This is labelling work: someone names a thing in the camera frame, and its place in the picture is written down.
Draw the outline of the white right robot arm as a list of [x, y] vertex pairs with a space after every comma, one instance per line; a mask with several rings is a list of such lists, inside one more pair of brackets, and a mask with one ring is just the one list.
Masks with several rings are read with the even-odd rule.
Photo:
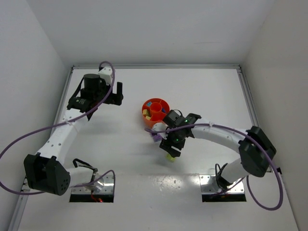
[[252, 175], [263, 177], [269, 168], [268, 158], [273, 159], [276, 149], [264, 131], [257, 126], [247, 130], [222, 128], [210, 125], [200, 115], [189, 113], [187, 116], [171, 110], [163, 119], [166, 131], [162, 133], [159, 145], [171, 157], [179, 157], [186, 138], [203, 139], [225, 146], [239, 154], [232, 163], [226, 163], [216, 173], [214, 185], [227, 189], [240, 178]]

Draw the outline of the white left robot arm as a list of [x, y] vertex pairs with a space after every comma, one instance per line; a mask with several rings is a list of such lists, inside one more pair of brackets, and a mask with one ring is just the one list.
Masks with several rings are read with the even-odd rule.
[[29, 154], [24, 159], [29, 188], [63, 195], [71, 187], [92, 185], [98, 175], [96, 168], [79, 159], [73, 160], [73, 168], [65, 168], [64, 161], [77, 134], [90, 121], [100, 103], [121, 105], [122, 83], [117, 83], [117, 92], [113, 93], [114, 79], [110, 67], [83, 76], [68, 101], [63, 125], [54, 130], [36, 154]]

